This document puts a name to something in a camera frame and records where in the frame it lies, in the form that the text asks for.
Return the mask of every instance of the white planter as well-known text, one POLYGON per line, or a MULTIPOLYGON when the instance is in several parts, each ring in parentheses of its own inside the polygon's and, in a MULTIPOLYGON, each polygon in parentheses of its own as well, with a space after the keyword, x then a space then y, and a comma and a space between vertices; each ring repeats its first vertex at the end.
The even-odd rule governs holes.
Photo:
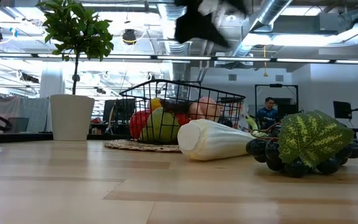
POLYGON ((87 96, 50 97, 53 140, 85 141, 88 135, 94 99, 87 96))

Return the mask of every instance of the woven placemat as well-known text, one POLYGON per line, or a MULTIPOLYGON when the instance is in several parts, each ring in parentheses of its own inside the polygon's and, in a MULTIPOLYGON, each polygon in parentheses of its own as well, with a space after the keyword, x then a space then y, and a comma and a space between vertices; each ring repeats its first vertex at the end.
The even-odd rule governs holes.
POLYGON ((128 140, 111 140, 104 143, 105 147, 111 149, 125 149, 149 152, 180 152, 178 145, 154 145, 128 140))

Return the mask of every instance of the light wood surface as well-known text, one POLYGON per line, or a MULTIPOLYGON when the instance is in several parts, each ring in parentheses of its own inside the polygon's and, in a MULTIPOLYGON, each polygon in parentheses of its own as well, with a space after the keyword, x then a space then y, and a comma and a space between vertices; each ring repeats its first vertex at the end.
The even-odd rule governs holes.
POLYGON ((102 141, 0 144, 0 223, 358 223, 358 159, 291 179, 247 156, 195 162, 102 141))

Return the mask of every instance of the black wire basket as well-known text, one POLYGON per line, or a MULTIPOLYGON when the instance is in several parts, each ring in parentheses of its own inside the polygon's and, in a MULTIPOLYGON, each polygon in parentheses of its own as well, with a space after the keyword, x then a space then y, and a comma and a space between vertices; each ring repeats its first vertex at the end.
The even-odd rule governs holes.
POLYGON ((208 119, 237 128, 245 96, 170 80, 149 80, 120 92, 115 123, 127 140, 177 144, 180 126, 208 119))

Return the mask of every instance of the man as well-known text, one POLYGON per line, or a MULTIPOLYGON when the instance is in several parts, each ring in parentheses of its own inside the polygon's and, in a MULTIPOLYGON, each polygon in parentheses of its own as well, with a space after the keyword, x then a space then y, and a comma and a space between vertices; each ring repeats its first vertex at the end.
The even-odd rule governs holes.
POLYGON ((265 99, 265 107, 260 109, 256 114, 257 121, 260 124, 260 129, 267 129, 275 124, 277 110, 273 109, 274 99, 268 97, 265 99))

